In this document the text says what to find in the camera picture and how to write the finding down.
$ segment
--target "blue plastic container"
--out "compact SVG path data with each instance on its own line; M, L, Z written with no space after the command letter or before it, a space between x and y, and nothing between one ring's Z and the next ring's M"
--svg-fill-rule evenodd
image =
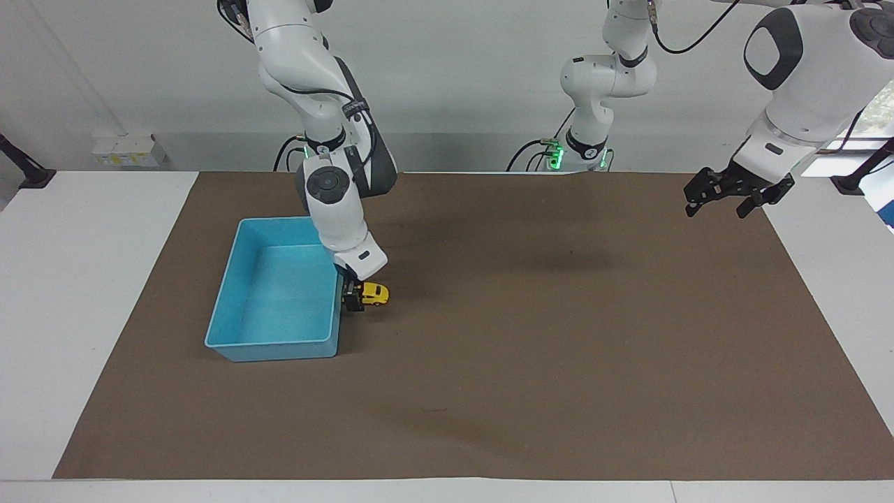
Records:
M342 277L308 217L242 220L205 345L233 362L338 351Z

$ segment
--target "brown table surface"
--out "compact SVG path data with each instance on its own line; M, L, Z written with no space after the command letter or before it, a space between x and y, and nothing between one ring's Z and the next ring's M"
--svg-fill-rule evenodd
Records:
M329 360L203 346L239 221L199 176L57 478L894 479L894 439L761 211L686 175L403 175L365 201L392 302Z

